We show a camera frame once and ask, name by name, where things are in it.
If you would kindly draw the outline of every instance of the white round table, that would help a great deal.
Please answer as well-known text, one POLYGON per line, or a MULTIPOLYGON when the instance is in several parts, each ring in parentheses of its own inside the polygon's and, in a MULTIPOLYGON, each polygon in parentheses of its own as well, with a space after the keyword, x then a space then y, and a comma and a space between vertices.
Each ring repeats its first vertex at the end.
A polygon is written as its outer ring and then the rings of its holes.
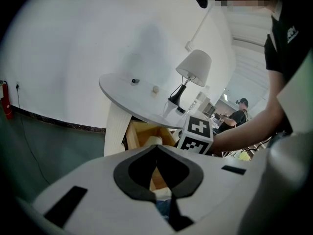
POLYGON ((152 91, 154 84, 135 77, 119 74, 104 74, 99 79, 103 93, 112 101, 104 145, 104 155, 118 152, 132 116, 148 123, 173 129, 182 129, 186 115, 177 110, 177 105, 168 100, 170 92, 152 91))

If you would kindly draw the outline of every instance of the hand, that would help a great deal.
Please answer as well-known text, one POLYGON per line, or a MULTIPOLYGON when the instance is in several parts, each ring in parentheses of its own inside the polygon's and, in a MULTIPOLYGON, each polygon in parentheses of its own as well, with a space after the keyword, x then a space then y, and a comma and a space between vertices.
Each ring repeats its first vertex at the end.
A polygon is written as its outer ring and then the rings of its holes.
POLYGON ((219 134, 215 135, 213 138, 213 143, 211 147, 208 150, 208 154, 222 154, 219 150, 219 144, 220 144, 220 137, 219 134))

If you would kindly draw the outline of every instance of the green floor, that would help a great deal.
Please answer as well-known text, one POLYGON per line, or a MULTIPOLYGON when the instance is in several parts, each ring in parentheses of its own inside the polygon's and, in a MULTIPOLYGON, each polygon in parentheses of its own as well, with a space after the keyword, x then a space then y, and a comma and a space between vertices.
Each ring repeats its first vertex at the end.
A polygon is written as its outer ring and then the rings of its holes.
POLYGON ((1 167, 15 194, 26 201, 32 201, 48 184, 27 146, 21 117, 30 148, 49 183, 103 156, 104 134, 51 125, 18 113, 7 120, 0 107, 1 167))

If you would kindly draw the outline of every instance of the power cable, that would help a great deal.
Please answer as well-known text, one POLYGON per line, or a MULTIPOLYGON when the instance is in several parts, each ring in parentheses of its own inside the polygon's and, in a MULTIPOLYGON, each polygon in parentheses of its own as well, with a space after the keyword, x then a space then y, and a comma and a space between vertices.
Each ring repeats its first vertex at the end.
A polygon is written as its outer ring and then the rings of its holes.
POLYGON ((170 98, 171 98, 171 96, 175 93, 175 91, 177 91, 178 88, 179 88, 180 86, 182 86, 182 78, 183 78, 183 76, 181 76, 181 84, 176 88, 176 90, 173 91, 173 93, 170 95, 170 98))
POLYGON ((259 147, 262 145, 262 144, 265 144, 269 141, 270 139, 267 139, 267 140, 264 140, 263 142, 261 142, 257 147, 256 147, 256 150, 259 149, 259 147))
MULTIPOLYGON (((21 109, 21 107, 20 107, 20 96, 19 96, 19 90, 18 90, 18 89, 19 89, 19 85, 16 85, 16 91, 18 92, 19 109, 21 109)), ((33 156, 33 158, 35 159, 35 161, 37 162, 37 165, 38 165, 38 168, 39 168, 39 171, 40 171, 42 177, 43 177, 44 180, 47 182, 47 184, 50 185, 49 181, 45 178, 43 172, 41 171, 41 168, 40 168, 40 165, 39 165, 38 160, 36 159, 34 153, 32 152, 32 150, 31 150, 31 148, 30 148, 30 145, 29 145, 28 140, 27 140, 27 138, 26 138, 25 128, 24 128, 24 123, 23 123, 22 116, 20 116, 20 120, 21 120, 21 123, 22 123, 24 138, 25 138, 25 141, 26 141, 26 143, 27 143, 28 149, 29 149, 31 155, 33 156)))

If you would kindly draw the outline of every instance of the black small object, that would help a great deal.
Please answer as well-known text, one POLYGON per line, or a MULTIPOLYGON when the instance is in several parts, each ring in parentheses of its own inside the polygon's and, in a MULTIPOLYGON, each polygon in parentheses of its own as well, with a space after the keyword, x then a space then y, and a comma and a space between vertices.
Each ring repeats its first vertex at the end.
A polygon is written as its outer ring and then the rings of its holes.
POLYGON ((236 173, 236 174, 240 174, 240 175, 244 175, 244 173, 246 172, 245 169, 240 169, 240 168, 232 167, 232 166, 229 166, 229 165, 223 166, 222 170, 228 170, 230 172, 233 172, 233 173, 236 173))
POLYGON ((134 83, 134 84, 139 83, 139 81, 140 81, 140 79, 135 79, 135 78, 132 79, 132 83, 134 83))
POLYGON ((74 186, 45 214, 45 218, 62 228, 86 192, 87 189, 74 186))
POLYGON ((186 112, 186 111, 185 111, 183 108, 181 108, 180 106, 177 107, 177 110, 178 110, 179 112, 181 112, 181 113, 185 113, 185 112, 186 112))

